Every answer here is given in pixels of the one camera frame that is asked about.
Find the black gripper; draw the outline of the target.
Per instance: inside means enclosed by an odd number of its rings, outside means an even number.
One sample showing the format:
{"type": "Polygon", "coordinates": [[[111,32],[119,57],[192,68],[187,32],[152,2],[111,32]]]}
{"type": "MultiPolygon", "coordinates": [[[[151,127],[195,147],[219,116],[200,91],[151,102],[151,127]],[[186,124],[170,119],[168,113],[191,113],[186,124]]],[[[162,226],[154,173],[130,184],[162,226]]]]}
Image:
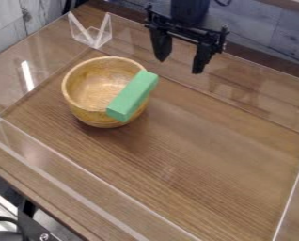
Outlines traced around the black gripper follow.
{"type": "Polygon", "coordinates": [[[224,50],[227,26],[210,14],[210,3],[148,3],[144,26],[151,33],[156,59],[172,51],[172,38],[198,43],[192,73],[203,72],[214,53],[224,50]]]}

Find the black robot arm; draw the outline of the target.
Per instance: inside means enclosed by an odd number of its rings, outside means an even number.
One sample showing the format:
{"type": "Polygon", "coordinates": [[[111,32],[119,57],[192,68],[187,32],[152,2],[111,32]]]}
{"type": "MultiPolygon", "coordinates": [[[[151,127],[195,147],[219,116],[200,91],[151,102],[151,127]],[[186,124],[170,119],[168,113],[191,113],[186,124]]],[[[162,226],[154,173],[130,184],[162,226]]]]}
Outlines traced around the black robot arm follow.
{"type": "Polygon", "coordinates": [[[159,0],[144,7],[144,27],[150,31],[156,59],[163,62],[172,52],[172,39],[196,45],[192,73],[200,74],[215,54],[224,51],[228,27],[210,13],[211,0],[159,0]]]}

